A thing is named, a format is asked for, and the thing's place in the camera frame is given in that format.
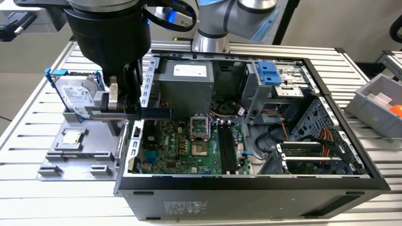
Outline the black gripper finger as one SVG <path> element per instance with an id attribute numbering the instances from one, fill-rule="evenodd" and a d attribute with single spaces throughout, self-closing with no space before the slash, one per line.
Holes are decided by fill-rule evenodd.
<path id="1" fill-rule="evenodd" d="M 124 65 L 110 76 L 108 111 L 124 114 L 130 120 L 140 120 L 142 60 Z"/>

